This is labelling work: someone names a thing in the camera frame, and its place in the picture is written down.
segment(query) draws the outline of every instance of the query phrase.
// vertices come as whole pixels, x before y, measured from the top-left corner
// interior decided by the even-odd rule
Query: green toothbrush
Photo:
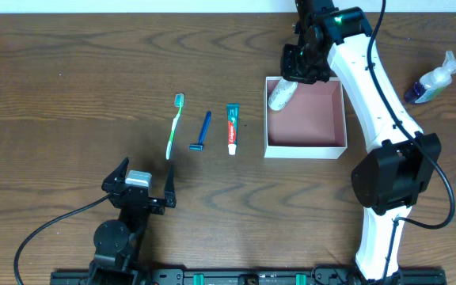
[[[170,155],[172,154],[172,142],[173,142],[173,134],[175,133],[175,128],[177,126],[177,122],[179,121],[179,118],[181,117],[181,112],[182,112],[182,106],[184,106],[184,94],[183,93],[178,93],[175,95],[175,107],[179,108],[179,112],[177,113],[177,116],[173,118],[172,122],[172,132],[170,133],[170,139],[168,140],[168,146],[166,146],[166,160],[170,159]]]

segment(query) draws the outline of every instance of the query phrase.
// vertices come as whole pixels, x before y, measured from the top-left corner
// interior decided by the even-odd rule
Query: open box
[[[280,79],[265,80],[264,156],[337,159],[348,147],[339,78],[313,85],[299,83],[286,107],[277,112],[268,107],[267,99]]]

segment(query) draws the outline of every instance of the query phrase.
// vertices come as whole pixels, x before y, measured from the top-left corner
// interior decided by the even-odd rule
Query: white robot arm
[[[402,132],[393,127],[394,122],[383,105],[378,91],[374,87],[367,69],[367,46],[369,37],[360,34],[344,39],[341,45],[334,44],[330,49],[328,63],[340,78],[346,93],[353,105],[362,126],[367,153],[382,146],[382,142],[390,140],[400,143],[407,140]],[[391,104],[402,126],[410,133],[422,133],[421,128],[408,115],[398,100],[395,91],[386,76],[377,50],[372,50],[374,71],[383,88],[386,99]],[[356,253],[355,262],[366,279],[380,279],[384,272],[386,254],[390,246],[393,220],[397,216],[407,217],[411,207],[401,206],[377,215],[371,208],[363,209],[363,232],[360,248]],[[387,276],[398,270],[397,252],[404,223],[397,228],[392,256],[389,261]]]
[[[300,18],[294,28],[299,34],[298,45],[287,44],[283,49],[283,80],[326,82],[333,70],[344,85],[362,126],[368,153],[351,174],[355,194],[364,206],[356,267],[365,280],[392,276],[398,270],[397,252],[404,225],[393,221],[409,215],[433,171],[413,142],[427,148],[431,159],[437,161],[439,140],[435,134],[424,136],[405,111],[373,42],[370,56],[375,77],[397,121],[413,140],[396,126],[367,66],[372,29],[360,8],[339,11],[331,0],[295,2]]]

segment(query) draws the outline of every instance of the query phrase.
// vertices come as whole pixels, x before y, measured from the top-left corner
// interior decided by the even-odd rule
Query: toothpaste cap
[[[228,154],[235,155],[235,151],[237,150],[236,144],[229,144],[228,145]]]

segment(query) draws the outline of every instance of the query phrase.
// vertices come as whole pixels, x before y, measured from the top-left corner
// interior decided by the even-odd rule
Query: blue liquid
[[[415,103],[415,101],[422,97],[425,91],[425,87],[420,82],[415,82],[415,84],[411,88],[409,88],[408,92],[405,93],[404,100],[406,101],[406,103],[420,104]]]

